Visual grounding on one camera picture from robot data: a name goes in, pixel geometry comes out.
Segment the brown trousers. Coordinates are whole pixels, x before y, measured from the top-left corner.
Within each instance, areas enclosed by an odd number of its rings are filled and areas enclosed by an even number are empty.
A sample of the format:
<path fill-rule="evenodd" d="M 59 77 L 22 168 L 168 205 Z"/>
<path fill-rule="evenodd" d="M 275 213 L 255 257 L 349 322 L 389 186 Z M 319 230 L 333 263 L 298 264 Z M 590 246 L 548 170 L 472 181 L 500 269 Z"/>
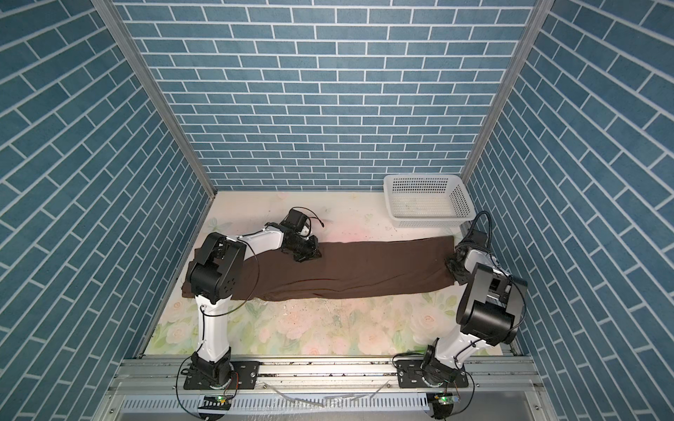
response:
<path fill-rule="evenodd" d="M 296 262 L 281 250 L 245 260 L 234 300 L 374 298 L 421 294 L 455 283 L 445 261 L 455 255 L 454 238 L 403 241 L 326 242 L 321 258 Z"/>

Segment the white plastic basket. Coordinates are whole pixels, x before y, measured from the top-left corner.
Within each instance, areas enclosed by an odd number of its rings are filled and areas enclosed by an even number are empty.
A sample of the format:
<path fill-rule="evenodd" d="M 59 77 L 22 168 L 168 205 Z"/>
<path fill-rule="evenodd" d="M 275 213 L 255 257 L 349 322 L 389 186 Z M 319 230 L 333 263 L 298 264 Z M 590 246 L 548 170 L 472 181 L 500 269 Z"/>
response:
<path fill-rule="evenodd" d="M 384 200 L 396 228 L 454 228 L 477 215 L 457 175 L 388 175 Z"/>

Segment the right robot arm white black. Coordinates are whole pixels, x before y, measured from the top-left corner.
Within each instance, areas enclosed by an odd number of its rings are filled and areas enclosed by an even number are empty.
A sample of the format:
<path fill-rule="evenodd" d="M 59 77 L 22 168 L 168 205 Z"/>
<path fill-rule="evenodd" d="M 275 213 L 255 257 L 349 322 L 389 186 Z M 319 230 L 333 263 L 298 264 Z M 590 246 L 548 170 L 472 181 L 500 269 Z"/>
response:
<path fill-rule="evenodd" d="M 453 384 L 477 351 L 512 343 L 526 313 L 528 282 L 503 269 L 491 252 L 460 247 L 448 265 L 465 289 L 455 328 L 427 348 L 421 363 L 430 387 Z"/>

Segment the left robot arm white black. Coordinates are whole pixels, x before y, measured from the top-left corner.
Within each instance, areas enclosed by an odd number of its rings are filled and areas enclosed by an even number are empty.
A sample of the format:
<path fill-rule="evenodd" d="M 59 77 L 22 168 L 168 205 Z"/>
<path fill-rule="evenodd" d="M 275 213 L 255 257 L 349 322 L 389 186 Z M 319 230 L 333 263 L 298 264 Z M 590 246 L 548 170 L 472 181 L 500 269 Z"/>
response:
<path fill-rule="evenodd" d="M 231 346 L 226 329 L 229 305 L 237 284 L 242 282 L 245 260 L 259 263 L 262 253 L 282 250 L 296 262 L 321 257 L 319 240 L 312 234 L 269 224 L 250 235 L 228 237 L 210 233 L 195 250 L 188 265 L 186 283 L 191 288 L 199 312 L 197 350 L 191 356 L 191 369 L 208 388 L 220 389 L 233 382 Z"/>

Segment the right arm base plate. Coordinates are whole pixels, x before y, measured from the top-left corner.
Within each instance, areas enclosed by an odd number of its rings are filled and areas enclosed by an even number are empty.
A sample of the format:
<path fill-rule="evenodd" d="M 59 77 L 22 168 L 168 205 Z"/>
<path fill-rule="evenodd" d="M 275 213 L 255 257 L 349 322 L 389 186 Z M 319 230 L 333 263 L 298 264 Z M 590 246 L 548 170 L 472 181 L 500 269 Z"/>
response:
<path fill-rule="evenodd" d="M 400 389 L 469 387 L 465 373 L 438 362 L 424 364 L 418 359 L 402 359 L 394 361 L 393 366 L 397 370 Z"/>

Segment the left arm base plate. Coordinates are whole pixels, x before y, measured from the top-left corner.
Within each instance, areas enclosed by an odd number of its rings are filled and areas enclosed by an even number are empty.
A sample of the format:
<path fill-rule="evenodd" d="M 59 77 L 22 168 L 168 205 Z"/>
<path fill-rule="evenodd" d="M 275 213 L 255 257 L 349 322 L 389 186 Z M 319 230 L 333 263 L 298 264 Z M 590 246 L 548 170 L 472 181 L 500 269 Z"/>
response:
<path fill-rule="evenodd" d="M 252 390 L 256 388 L 257 378 L 261 368 L 259 361 L 232 361 L 230 363 L 230 381 L 227 384 L 218 385 L 200 374 L 196 368 L 189 365 L 181 369 L 181 375 L 185 376 L 184 389 L 186 390 Z"/>

